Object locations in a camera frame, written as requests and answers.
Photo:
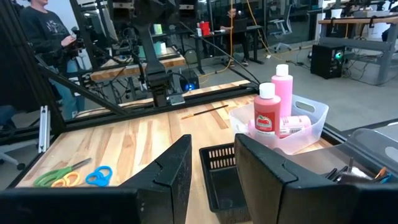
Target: wooden table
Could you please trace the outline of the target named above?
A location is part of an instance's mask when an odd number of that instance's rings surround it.
[[[190,94],[229,88],[244,82],[194,90]],[[192,183],[186,223],[218,223],[216,215],[210,212],[209,209],[198,150],[207,146],[233,142],[234,134],[229,124],[228,111],[251,103],[254,97],[254,95],[243,96],[183,110],[63,133],[27,173],[18,187],[31,187],[33,181],[45,172],[72,165],[88,157],[93,158],[93,162],[77,170],[83,177],[98,166],[108,165],[113,169],[110,185],[118,186],[145,168],[146,165],[179,139],[181,135],[191,134]],[[187,114],[221,105],[229,106],[181,120]],[[321,139],[303,149],[302,152],[330,146],[330,143]]]
[[[164,52],[162,52],[162,55],[166,54],[172,54],[175,52],[174,50],[171,49],[171,47],[168,47]],[[176,66],[181,66],[185,65],[185,58],[180,55],[177,58],[171,58],[167,60],[161,60],[160,61],[166,68],[170,67],[176,67]],[[108,60],[103,66],[101,67],[109,67],[113,65],[117,65],[114,60]],[[146,63],[142,64],[143,69],[146,68]],[[139,74],[139,67],[138,65],[131,65],[131,66],[126,66],[122,68],[114,68],[114,69],[109,69],[105,71],[99,71],[99,72],[93,72],[90,77],[93,81],[96,82],[102,82],[102,81],[107,81],[110,80],[114,77],[118,78],[123,78],[123,77],[128,77],[131,75]]]

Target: metal tool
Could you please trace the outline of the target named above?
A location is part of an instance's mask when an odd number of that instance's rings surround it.
[[[71,182],[70,177],[76,177],[75,181]],[[64,175],[61,179],[56,180],[51,187],[74,187],[79,184],[80,174],[78,172],[70,172]]]
[[[50,147],[50,111],[48,106],[40,107],[39,153]]]
[[[57,169],[57,170],[47,172],[47,173],[41,175],[39,178],[37,178],[34,181],[33,186],[35,186],[35,187],[51,187],[51,185],[55,181],[61,179],[63,176],[67,175],[68,173],[70,173],[70,172],[74,171],[75,169],[78,169],[90,162],[91,162],[91,158],[88,158],[88,159],[85,159],[84,161],[76,163],[73,166],[68,166],[63,169]]]
[[[108,170],[109,174],[107,176],[104,176],[101,170]],[[88,174],[88,176],[86,177],[86,183],[91,185],[97,185],[98,187],[108,186],[112,174],[112,169],[109,166],[100,166],[95,169],[94,172]]]

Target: black plastic bin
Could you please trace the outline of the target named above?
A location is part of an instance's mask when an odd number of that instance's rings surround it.
[[[199,153],[210,210],[222,224],[250,221],[236,169],[234,144],[206,147]]]

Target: bottle cap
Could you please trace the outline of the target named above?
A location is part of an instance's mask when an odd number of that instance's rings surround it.
[[[289,75],[289,65],[280,64],[276,66],[276,75],[277,76],[287,76]]]
[[[260,97],[263,99],[273,99],[275,97],[275,84],[273,83],[260,84]]]

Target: wall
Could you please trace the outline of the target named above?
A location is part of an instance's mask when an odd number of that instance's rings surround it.
[[[25,7],[30,5],[27,0],[17,0],[17,2]],[[61,18],[61,21],[64,23],[65,27],[67,27],[70,33],[72,33],[70,31],[72,27],[78,27],[69,0],[49,0],[49,4],[46,5],[45,8],[55,12]],[[80,56],[83,57],[84,66],[87,69],[91,68],[91,63],[88,59],[86,50],[83,50]]]

